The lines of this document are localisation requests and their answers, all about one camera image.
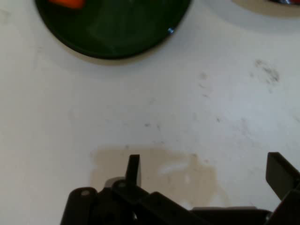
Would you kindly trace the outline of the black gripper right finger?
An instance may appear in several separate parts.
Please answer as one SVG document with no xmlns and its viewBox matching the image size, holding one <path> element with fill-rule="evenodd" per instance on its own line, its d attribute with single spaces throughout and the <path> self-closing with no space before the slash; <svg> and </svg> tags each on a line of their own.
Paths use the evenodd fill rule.
<svg viewBox="0 0 300 225">
<path fill-rule="evenodd" d="M 267 157 L 266 181 L 280 199 L 280 204 L 267 219 L 267 225 L 300 223 L 300 172 L 280 153 Z"/>
</svg>

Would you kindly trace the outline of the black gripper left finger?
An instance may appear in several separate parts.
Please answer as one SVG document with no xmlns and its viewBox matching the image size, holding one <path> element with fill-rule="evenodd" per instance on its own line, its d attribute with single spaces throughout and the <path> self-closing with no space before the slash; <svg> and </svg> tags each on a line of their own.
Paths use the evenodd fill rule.
<svg viewBox="0 0 300 225">
<path fill-rule="evenodd" d="M 62 225 L 193 225 L 195 217 L 158 192 L 137 185 L 140 156 L 131 155 L 125 178 L 100 192 L 92 187 L 73 190 Z"/>
</svg>

